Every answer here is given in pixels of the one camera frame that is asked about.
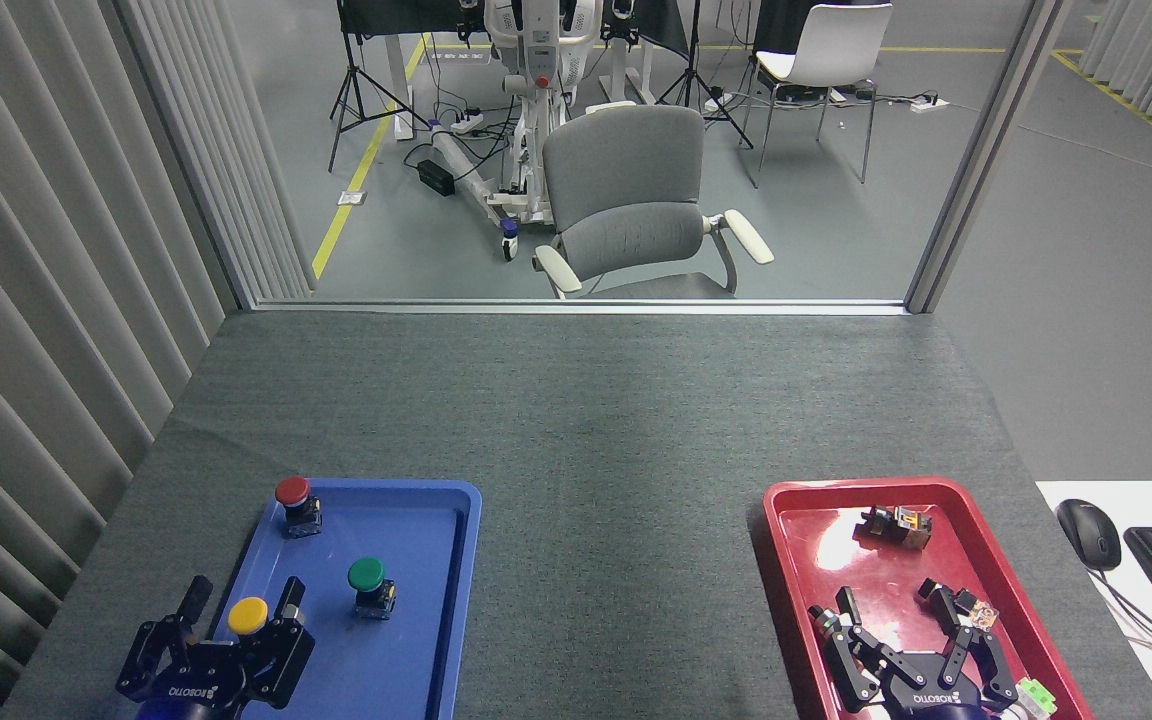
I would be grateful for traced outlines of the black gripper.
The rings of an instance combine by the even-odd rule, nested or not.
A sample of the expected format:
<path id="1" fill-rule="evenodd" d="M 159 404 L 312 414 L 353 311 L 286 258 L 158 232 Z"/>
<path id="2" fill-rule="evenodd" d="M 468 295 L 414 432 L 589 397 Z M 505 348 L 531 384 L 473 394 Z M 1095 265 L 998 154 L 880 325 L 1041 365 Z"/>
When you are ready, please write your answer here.
<path id="1" fill-rule="evenodd" d="M 211 593 L 210 579 L 195 575 L 177 611 L 134 635 L 116 692 L 141 702 L 142 719 L 238 719 L 251 700 L 291 702 L 314 651 L 301 612 L 305 583 L 288 578 L 274 609 L 257 596 L 238 601 L 238 642 L 189 646 Z M 172 662 L 159 669 L 165 653 Z"/>
<path id="2" fill-rule="evenodd" d="M 1001 712 L 1018 702 L 995 632 L 998 611 L 968 589 L 935 591 L 935 620 L 947 638 L 943 659 L 901 655 L 867 632 L 852 588 L 838 588 L 835 601 L 838 609 L 813 605 L 809 615 L 838 700 L 850 714 L 882 703 L 890 719 L 987 719 L 986 710 Z M 963 675 L 968 657 L 980 689 Z M 914 676 L 925 684 L 915 687 Z"/>

